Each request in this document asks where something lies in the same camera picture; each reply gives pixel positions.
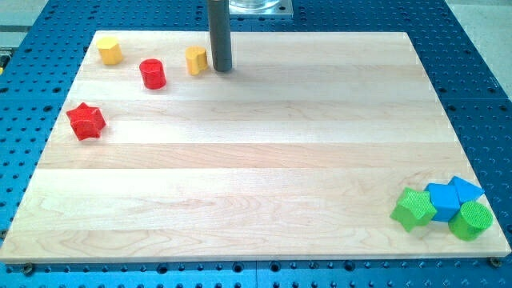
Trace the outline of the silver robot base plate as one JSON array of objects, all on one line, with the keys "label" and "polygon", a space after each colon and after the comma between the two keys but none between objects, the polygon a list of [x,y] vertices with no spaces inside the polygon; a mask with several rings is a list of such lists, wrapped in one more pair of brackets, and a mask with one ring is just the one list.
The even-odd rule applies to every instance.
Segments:
[{"label": "silver robot base plate", "polygon": [[292,16],[292,0],[229,0],[231,14]]}]

